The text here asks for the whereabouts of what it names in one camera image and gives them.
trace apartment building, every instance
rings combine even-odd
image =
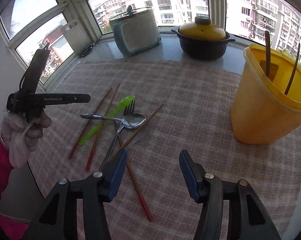
[[[133,8],[152,7],[159,26],[180,25],[194,21],[195,16],[209,16],[208,0],[102,0],[95,6],[90,2],[101,28],[109,18]]]
[[[284,0],[227,0],[226,30],[265,45],[270,33],[272,49],[287,49],[297,55],[301,13]]]

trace lid knob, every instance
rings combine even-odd
[[[204,16],[196,16],[195,17],[195,23],[196,24],[201,24],[201,25],[210,25],[211,24],[211,19],[208,17]]]
[[[133,14],[134,12],[132,11],[132,6],[130,5],[130,6],[128,6],[127,7],[127,14],[128,15],[131,15],[131,14]]]

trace bracelet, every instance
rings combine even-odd
[[[2,146],[5,148],[5,150],[9,150],[9,147],[7,147],[7,145],[4,143],[2,135],[0,134],[0,143],[2,144]]]

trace yellow lid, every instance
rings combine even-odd
[[[195,22],[185,23],[179,27],[179,33],[196,40],[222,41],[226,33],[215,24],[211,24],[208,17],[196,16]]]

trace yellow plastic bucket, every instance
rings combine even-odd
[[[245,66],[231,108],[235,137],[249,144],[273,143],[301,125],[301,68],[297,67],[288,95],[284,91],[294,62],[272,50],[268,79],[260,66],[265,47],[250,45],[243,51]]]

